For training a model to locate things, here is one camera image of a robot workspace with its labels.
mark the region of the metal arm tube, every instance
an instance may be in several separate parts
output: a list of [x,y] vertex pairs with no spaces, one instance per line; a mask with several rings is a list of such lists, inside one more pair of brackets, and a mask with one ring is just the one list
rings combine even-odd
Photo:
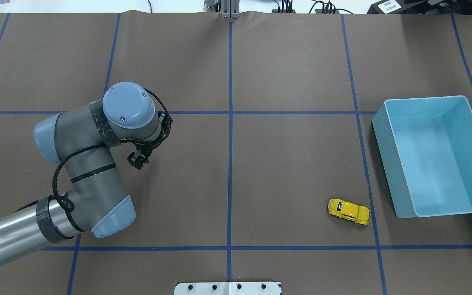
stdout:
[[[72,237],[79,233],[72,227],[57,201],[51,200],[49,209],[52,221],[63,235]],[[36,205],[0,219],[0,265],[50,245],[39,230]]]

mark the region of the metal mounting plate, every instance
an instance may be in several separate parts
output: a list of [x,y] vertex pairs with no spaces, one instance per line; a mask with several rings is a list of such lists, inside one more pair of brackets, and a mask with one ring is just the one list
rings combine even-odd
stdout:
[[179,283],[174,295],[281,295],[280,282]]
[[220,0],[221,18],[239,18],[240,0]]

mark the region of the metal clamp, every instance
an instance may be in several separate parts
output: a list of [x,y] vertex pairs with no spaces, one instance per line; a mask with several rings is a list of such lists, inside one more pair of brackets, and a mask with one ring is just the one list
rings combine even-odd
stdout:
[[220,0],[221,18],[240,18],[240,0]]

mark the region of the yellow toy car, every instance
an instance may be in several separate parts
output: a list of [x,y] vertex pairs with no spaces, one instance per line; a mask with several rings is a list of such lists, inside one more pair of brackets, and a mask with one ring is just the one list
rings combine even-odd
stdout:
[[334,217],[354,221],[357,224],[369,224],[370,211],[367,207],[358,206],[340,199],[331,199],[329,205],[327,205],[327,210]]

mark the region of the blue tape grid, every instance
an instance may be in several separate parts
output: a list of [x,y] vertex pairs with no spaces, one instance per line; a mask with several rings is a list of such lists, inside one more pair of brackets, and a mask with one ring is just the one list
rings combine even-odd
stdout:
[[[0,31],[0,42],[4,35],[5,28],[8,23],[10,14],[7,14]],[[107,78],[105,81],[104,91],[109,87],[109,80],[112,71],[114,52],[116,49],[116,41],[118,39],[118,29],[120,26],[121,13],[118,14],[116,20],[116,29],[114,31],[114,39],[111,48],[109,67],[107,69]],[[467,71],[468,79],[472,87],[472,74],[468,66],[464,49],[461,44],[461,39],[458,33],[456,20],[454,15],[451,15],[453,29],[457,39],[458,47],[461,54],[461,59]],[[449,249],[472,249],[472,245],[380,245],[378,236],[378,227],[375,217],[374,202],[372,198],[371,183],[369,178],[369,170],[367,166],[367,159],[365,156],[365,144],[363,142],[363,134],[360,124],[360,115],[376,114],[376,111],[360,111],[358,109],[358,102],[356,100],[356,89],[354,87],[354,75],[352,72],[352,63],[350,59],[349,44],[347,40],[347,31],[344,16],[341,15],[341,24],[343,30],[343,41],[345,45],[345,53],[347,57],[347,65],[349,70],[349,78],[352,90],[352,99],[354,102],[354,111],[234,111],[233,97],[232,97],[232,27],[233,23],[229,23],[229,56],[228,56],[228,70],[229,70],[229,111],[172,111],[171,114],[198,114],[198,115],[229,115],[229,169],[228,169],[228,200],[227,200],[227,246],[182,246],[182,247],[84,247],[80,246],[81,235],[77,235],[74,247],[47,247],[43,251],[70,251],[73,252],[73,263],[69,276],[67,287],[67,295],[71,294],[73,280],[75,276],[75,269],[77,265],[77,254],[80,251],[142,251],[142,252],[158,252],[158,251],[226,251],[227,252],[227,280],[231,279],[231,252],[232,251],[322,251],[322,250],[376,250],[378,255],[380,278],[382,282],[382,290],[384,295],[387,294],[386,282],[384,276],[384,264],[382,261],[382,250],[449,250]],[[61,111],[0,111],[0,114],[56,114]],[[369,190],[369,200],[372,212],[372,223],[374,231],[375,245],[373,246],[232,246],[232,137],[233,137],[233,117],[234,115],[354,115],[356,116],[356,124],[358,127],[358,136],[360,140],[360,147],[362,153],[363,167],[365,172],[365,179],[367,181]]]

